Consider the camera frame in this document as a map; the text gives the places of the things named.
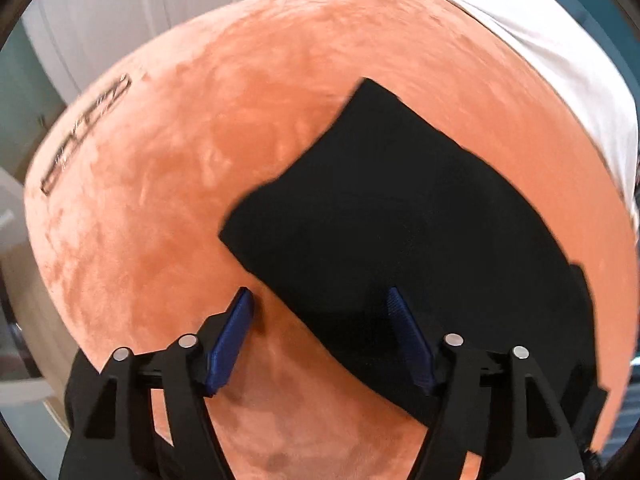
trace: silver screw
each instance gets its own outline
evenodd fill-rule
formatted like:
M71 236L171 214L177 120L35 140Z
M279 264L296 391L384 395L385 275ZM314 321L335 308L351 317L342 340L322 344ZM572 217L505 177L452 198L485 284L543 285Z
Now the silver screw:
M529 357L529 350L524 348L524 346L516 346L513 348L513 355L515 355L518 359L526 359Z
M113 358L116 359L116 361L124 361L124 359L129 357L129 353L129 349L123 346L113 353Z
M449 346L462 346L462 343L465 342L462 336L458 334L447 334L444 336L444 341Z
M178 345L182 348L191 348L198 342L198 338L193 334L185 334L178 339Z

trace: white cloth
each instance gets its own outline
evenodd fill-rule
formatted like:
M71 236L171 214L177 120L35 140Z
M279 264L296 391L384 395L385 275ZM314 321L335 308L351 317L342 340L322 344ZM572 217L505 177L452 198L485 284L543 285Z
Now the white cloth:
M555 0L449 0L520 54L600 150L638 237L636 104L596 41Z

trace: beige floor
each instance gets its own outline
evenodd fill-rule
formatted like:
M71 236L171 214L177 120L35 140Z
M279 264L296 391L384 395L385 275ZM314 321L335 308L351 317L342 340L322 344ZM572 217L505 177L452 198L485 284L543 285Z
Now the beige floor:
M34 361L55 393L47 399L47 407L68 431L63 397L78 345L49 298L29 243L3 254L0 264L15 318Z

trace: textured blue pad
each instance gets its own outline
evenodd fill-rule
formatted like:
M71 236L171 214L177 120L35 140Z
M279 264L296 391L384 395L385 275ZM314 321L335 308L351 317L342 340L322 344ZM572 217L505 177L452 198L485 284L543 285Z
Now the textured blue pad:
M433 353L397 288L389 289L386 310L414 384L429 395L436 380Z
M228 309L228 319L209 353L209 373L206 389L209 395L215 394L228 383L238 358L242 342L254 318L254 295L245 289L240 297Z

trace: orange surface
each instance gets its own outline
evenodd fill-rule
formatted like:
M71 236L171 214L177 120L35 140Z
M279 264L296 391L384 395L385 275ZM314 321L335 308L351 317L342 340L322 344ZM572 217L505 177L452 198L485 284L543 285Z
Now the orange surface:
M122 72L130 91L45 198L40 179L60 140ZM424 427L350 376L217 237L238 200L295 161L363 76L500 171L583 265L610 389L601 447L636 341L628 214L555 92L444 0L246 0L112 67L60 118L26 182L34 253L72 335L102 367L117 346L164 348L248 286L257 319L230 384L208 402L236 476L406 478ZM467 465L465 480L478 457Z

